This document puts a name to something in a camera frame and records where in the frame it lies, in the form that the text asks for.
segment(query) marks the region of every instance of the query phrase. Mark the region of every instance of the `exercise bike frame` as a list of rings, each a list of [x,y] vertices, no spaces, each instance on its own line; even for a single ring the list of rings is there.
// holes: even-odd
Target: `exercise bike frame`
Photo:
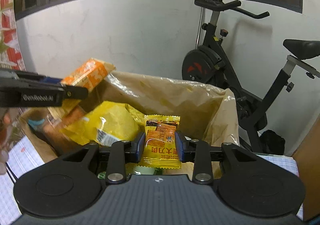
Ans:
[[[203,42],[203,46],[213,50],[221,58],[221,60],[224,61],[225,64],[224,67],[213,73],[213,75],[219,75],[219,72],[223,73],[222,75],[220,74],[220,78],[217,80],[215,85],[221,87],[223,86],[223,82],[226,81],[230,88],[236,89],[236,91],[239,93],[239,97],[236,99],[243,97],[246,101],[255,103],[256,109],[247,117],[241,117],[239,115],[239,105],[237,103],[239,126],[247,131],[251,146],[241,138],[240,143],[250,151],[263,153],[263,145],[259,139],[256,124],[266,114],[267,110],[280,94],[283,87],[288,85],[288,79],[291,77],[294,67],[298,65],[299,67],[305,69],[307,73],[315,75],[318,78],[320,78],[320,73],[307,63],[298,60],[292,55],[288,55],[285,66],[280,70],[278,76],[263,99],[243,89],[226,53],[221,46],[221,40],[215,36],[219,15],[219,11],[212,12],[211,20],[206,26],[206,34]]]

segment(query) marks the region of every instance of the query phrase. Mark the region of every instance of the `orange snack package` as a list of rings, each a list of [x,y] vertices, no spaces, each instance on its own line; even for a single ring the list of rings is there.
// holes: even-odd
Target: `orange snack package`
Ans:
[[[111,63],[90,58],[81,67],[76,69],[69,76],[65,77],[61,83],[81,86],[88,89],[91,92],[110,72],[115,70],[116,67]],[[76,99],[66,99],[63,101],[60,108],[50,107],[48,108],[54,119],[61,119],[72,111],[74,107],[80,102]]]
[[[174,133],[178,116],[145,115],[146,140],[142,160],[138,165],[158,168],[181,168]]]

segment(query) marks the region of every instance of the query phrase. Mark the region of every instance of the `metal screw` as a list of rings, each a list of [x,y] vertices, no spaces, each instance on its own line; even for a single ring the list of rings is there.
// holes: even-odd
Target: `metal screw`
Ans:
[[[123,175],[117,172],[111,173],[108,175],[108,179],[112,182],[118,182],[123,179]]]
[[[207,174],[207,173],[198,173],[196,175],[196,179],[200,182],[206,182],[209,181],[211,179],[211,175]]]

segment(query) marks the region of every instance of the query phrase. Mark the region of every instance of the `white wall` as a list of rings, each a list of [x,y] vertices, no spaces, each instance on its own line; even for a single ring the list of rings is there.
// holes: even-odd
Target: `white wall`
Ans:
[[[218,29],[229,31],[223,47],[243,85],[263,97],[284,66],[284,39],[320,40],[320,0],[303,0],[303,14],[243,1],[254,20],[234,11],[221,13]],[[181,78],[187,51],[194,48],[200,8],[193,0],[76,0],[17,21],[27,70],[64,77],[89,57],[114,63],[118,70]],[[210,19],[206,11],[206,21]],[[320,70],[320,58],[308,60]],[[320,80],[296,68],[295,84],[282,91],[267,112],[267,128],[286,139],[290,155],[320,112]]]
[[[303,14],[246,0],[241,8],[255,14],[269,11],[270,17],[255,20],[235,11],[222,12],[216,34],[221,28],[228,30],[222,46],[243,88],[263,98],[290,53],[282,45],[284,39],[320,40],[320,0],[303,0]],[[205,15],[209,22],[211,12],[206,10]],[[307,63],[320,71],[320,57]],[[293,90],[283,89],[267,112],[267,129],[285,138],[287,155],[296,150],[320,113],[320,79],[312,80],[296,67],[289,82],[295,84]]]
[[[90,57],[120,71],[181,78],[195,47],[193,0],[75,0],[17,21],[28,71],[65,77]]]

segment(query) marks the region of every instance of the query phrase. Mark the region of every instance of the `exercise bike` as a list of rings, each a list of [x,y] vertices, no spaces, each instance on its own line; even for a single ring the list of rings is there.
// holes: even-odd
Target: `exercise bike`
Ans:
[[[280,70],[278,76],[263,99],[242,88],[240,81],[221,44],[228,32],[221,29],[221,38],[216,37],[215,31],[221,11],[234,10],[254,19],[263,19],[270,16],[269,12],[255,15],[239,8],[241,1],[234,0],[224,4],[222,0],[195,0],[195,5],[212,10],[211,20],[201,28],[206,31],[203,45],[191,50],[184,58],[182,65],[182,78],[212,84],[219,88],[229,88],[235,95],[239,126],[247,131],[250,144],[240,138],[240,144],[250,151],[268,154],[283,154],[279,148],[274,151],[270,144],[261,140],[258,131],[267,125],[266,111],[279,95],[283,87],[290,92],[294,86],[288,83],[290,74],[297,65],[304,70],[308,77],[320,78],[320,73],[302,60],[311,59],[320,55],[320,41],[304,41],[286,39],[283,42],[294,56],[288,55],[287,62]],[[284,151],[284,140],[280,151]]]

